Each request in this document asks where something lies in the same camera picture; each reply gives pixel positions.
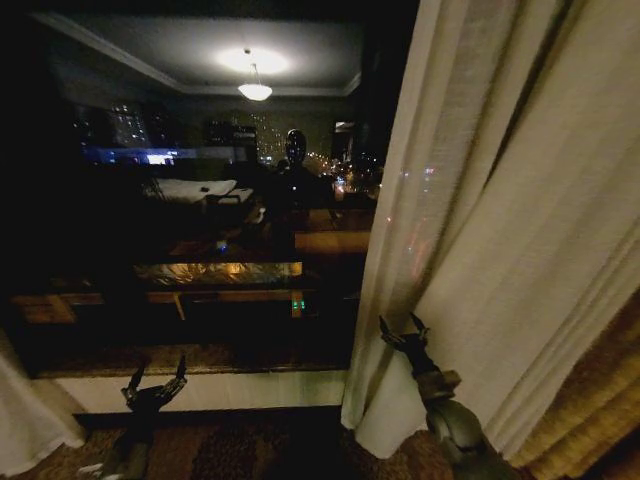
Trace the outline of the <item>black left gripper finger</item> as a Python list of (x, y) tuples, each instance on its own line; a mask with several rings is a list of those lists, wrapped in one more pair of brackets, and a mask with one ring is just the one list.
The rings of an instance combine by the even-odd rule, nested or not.
[(187, 384), (186, 378), (186, 356), (181, 355), (176, 372), (164, 385), (155, 388), (153, 402), (156, 406), (165, 406), (170, 403)]
[(144, 389), (139, 389), (145, 368), (146, 364), (142, 363), (131, 376), (127, 386), (121, 389), (121, 393), (128, 407), (142, 407), (147, 401), (147, 392)]

